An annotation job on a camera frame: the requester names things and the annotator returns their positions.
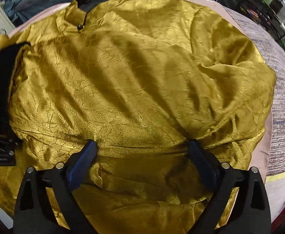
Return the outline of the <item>grey striped blanket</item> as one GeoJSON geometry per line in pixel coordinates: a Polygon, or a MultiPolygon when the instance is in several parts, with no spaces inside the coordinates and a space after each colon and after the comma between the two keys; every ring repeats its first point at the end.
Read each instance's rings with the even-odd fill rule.
{"type": "Polygon", "coordinates": [[[277,77],[272,105],[272,142],[265,182],[271,218],[275,220],[285,207],[285,52],[260,25],[231,9],[227,12],[255,43],[277,77]]]}

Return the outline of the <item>black metal shelf cart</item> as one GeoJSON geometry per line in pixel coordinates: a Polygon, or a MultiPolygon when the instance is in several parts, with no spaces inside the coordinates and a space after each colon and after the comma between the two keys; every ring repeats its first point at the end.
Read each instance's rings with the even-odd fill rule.
{"type": "Polygon", "coordinates": [[[264,0],[215,0],[261,25],[277,43],[285,37],[285,27],[264,0]]]}

